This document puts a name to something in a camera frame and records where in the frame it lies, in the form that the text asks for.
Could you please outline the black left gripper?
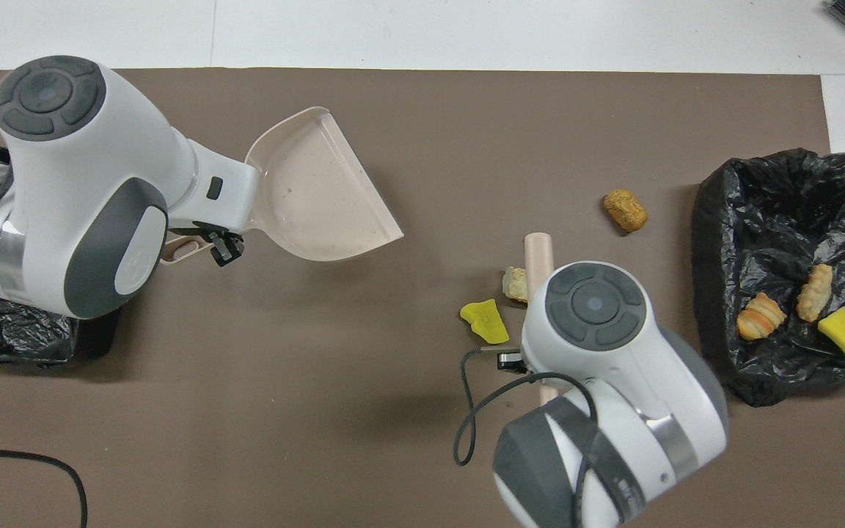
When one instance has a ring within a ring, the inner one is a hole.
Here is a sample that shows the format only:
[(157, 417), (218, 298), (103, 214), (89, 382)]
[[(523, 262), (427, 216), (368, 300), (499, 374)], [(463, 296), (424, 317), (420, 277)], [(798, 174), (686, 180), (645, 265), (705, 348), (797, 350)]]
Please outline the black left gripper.
[(212, 231), (212, 225), (192, 221), (187, 227), (170, 227), (168, 231), (177, 236), (201, 237), (211, 244), (211, 254), (218, 267), (225, 267), (244, 254), (244, 237), (231, 231)]

